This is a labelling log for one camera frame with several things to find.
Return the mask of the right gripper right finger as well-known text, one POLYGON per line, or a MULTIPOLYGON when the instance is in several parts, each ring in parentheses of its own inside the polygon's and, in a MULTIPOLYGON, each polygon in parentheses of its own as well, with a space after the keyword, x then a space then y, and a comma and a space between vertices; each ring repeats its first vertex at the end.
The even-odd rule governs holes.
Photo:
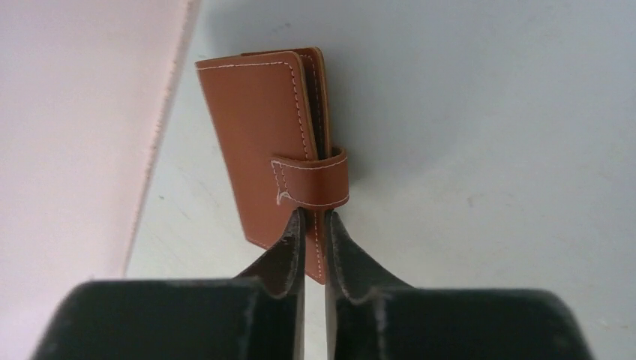
POLYGON ((566 304, 542 289, 424 289, 325 218, 330 359, 591 359, 566 304))

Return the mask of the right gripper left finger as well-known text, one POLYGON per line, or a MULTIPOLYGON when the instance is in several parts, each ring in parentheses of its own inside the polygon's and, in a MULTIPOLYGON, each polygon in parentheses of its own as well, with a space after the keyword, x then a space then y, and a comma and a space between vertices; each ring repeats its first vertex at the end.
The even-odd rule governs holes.
POLYGON ((34 359, 301 359, 305 214, 240 274, 95 280, 59 304, 34 359))

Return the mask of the brown leather card holder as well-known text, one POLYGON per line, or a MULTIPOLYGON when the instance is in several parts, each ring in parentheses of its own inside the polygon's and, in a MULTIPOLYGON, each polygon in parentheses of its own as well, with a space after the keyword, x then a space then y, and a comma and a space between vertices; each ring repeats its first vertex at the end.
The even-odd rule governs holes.
POLYGON ((332 142, 322 51, 247 52, 198 61, 196 72, 245 238, 270 248, 303 208, 305 272, 324 284, 324 214, 350 191, 347 153, 332 142))

